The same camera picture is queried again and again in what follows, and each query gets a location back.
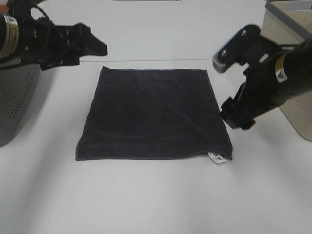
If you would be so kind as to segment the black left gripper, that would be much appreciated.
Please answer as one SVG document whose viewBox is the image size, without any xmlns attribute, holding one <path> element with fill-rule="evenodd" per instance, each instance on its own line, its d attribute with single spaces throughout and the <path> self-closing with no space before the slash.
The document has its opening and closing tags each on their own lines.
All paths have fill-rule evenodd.
<svg viewBox="0 0 312 234">
<path fill-rule="evenodd" d="M 96 38 L 90 27 L 51 25 L 34 27 L 21 53 L 21 61 L 38 64 L 42 70 L 60 66 L 76 66 L 84 56 L 106 56 L 107 45 Z"/>
</svg>

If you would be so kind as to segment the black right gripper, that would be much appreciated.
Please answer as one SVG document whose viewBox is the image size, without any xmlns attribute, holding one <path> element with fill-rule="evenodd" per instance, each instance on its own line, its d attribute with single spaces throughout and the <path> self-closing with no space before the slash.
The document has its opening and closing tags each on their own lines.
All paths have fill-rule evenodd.
<svg viewBox="0 0 312 234">
<path fill-rule="evenodd" d="M 232 128 L 248 130 L 255 118 L 279 106 L 271 65 L 280 47 L 260 35 L 260 28 L 248 24 L 241 28 L 213 56 L 213 67 L 225 73 L 234 63 L 246 63 L 248 68 L 234 98 L 221 106 L 220 116 Z"/>
</svg>

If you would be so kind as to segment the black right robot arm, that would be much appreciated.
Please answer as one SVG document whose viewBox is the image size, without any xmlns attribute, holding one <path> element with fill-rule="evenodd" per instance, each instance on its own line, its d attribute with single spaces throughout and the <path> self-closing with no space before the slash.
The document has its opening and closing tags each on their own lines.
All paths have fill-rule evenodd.
<svg viewBox="0 0 312 234">
<path fill-rule="evenodd" d="M 247 64 L 246 78 L 220 115 L 232 128 L 248 130 L 255 118 L 312 89 L 312 40 L 277 44 L 254 24 L 241 28 L 213 56 L 213 67 L 225 73 L 235 63 Z"/>
</svg>

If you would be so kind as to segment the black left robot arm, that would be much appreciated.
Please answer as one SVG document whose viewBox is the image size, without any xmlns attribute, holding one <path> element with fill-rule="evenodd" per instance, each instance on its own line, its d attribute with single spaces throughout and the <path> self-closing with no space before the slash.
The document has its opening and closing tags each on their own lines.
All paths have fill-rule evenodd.
<svg viewBox="0 0 312 234">
<path fill-rule="evenodd" d="M 107 45 L 83 23 L 55 25 L 39 0 L 9 0 L 0 7 L 0 69 L 38 64 L 42 70 L 106 56 Z"/>
</svg>

